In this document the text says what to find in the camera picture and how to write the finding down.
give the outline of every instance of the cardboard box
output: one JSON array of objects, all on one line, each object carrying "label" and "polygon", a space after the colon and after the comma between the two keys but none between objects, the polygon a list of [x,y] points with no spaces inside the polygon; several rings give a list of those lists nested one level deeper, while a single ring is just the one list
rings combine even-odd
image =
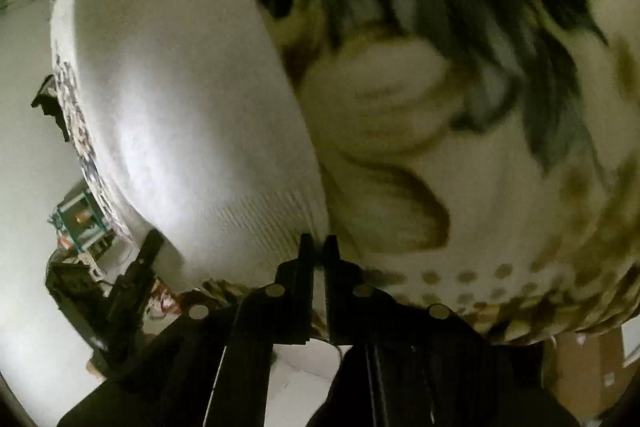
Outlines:
[{"label": "cardboard box", "polygon": [[557,341],[556,381],[551,389],[580,421],[596,418],[614,406],[640,367],[640,360],[624,367],[620,328],[588,338],[564,333]]}]

